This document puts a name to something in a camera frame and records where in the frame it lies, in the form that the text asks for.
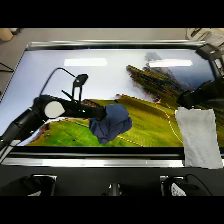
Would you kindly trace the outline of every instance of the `white towel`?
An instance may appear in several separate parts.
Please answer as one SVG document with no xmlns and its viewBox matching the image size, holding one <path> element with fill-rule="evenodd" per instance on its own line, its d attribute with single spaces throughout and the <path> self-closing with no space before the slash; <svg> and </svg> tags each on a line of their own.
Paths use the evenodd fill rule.
<svg viewBox="0 0 224 224">
<path fill-rule="evenodd" d="M 176 119 L 184 141 L 185 166 L 223 168 L 213 109 L 178 107 Z"/>
</svg>

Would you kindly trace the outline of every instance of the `white circular joint cover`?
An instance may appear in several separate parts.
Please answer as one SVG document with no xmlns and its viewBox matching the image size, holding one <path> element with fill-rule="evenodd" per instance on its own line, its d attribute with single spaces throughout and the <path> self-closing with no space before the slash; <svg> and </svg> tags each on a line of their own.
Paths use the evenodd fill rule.
<svg viewBox="0 0 224 224">
<path fill-rule="evenodd" d="M 51 101 L 46 105 L 44 112 L 49 118 L 57 118 L 65 112 L 65 109 L 58 101 Z"/>
</svg>

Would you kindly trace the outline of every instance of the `screen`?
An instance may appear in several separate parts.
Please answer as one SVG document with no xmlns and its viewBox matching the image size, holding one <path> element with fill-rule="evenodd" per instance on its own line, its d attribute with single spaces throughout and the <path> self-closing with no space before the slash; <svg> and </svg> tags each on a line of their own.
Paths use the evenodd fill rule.
<svg viewBox="0 0 224 224">
<path fill-rule="evenodd" d="M 75 76 L 88 74 L 82 103 L 88 106 L 122 104 L 132 128 L 107 144 L 100 144 L 89 130 L 89 119 L 48 120 L 29 139 L 27 146 L 181 147 L 175 119 L 176 100 L 214 76 L 208 61 L 187 49 L 88 49 L 25 52 L 0 104 L 1 132 L 32 106 L 49 74 L 63 67 Z M 74 78 L 57 71 L 43 94 L 69 100 Z M 222 113 L 216 115 L 219 146 L 224 146 Z"/>
</svg>

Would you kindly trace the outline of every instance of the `gray towel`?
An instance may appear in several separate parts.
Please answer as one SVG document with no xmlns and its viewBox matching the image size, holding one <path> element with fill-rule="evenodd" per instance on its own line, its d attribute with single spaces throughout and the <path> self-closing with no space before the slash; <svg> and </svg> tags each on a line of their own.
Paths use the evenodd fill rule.
<svg viewBox="0 0 224 224">
<path fill-rule="evenodd" d="M 123 105 L 109 104 L 106 106 L 106 112 L 107 116 L 103 120 L 98 121 L 91 118 L 89 122 L 90 131 L 97 136 L 101 144 L 114 140 L 117 135 L 128 131 L 132 127 L 132 120 Z"/>
<path fill-rule="evenodd" d="M 223 168 L 213 109 L 179 107 L 176 119 L 184 141 L 185 166 Z"/>
</svg>

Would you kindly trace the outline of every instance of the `black surface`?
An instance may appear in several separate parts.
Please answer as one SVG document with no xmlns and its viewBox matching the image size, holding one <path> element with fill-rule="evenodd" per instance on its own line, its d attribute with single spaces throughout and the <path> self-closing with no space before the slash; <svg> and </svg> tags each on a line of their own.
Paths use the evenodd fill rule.
<svg viewBox="0 0 224 224">
<path fill-rule="evenodd" d="M 129 192 L 138 190 L 140 195 L 160 196 L 160 176 L 194 174 L 213 195 L 224 196 L 224 170 L 201 168 L 52 168 L 0 166 L 0 187 L 31 174 L 57 176 L 55 195 L 95 195 L 108 192 L 110 183 L 120 183 Z"/>
</svg>

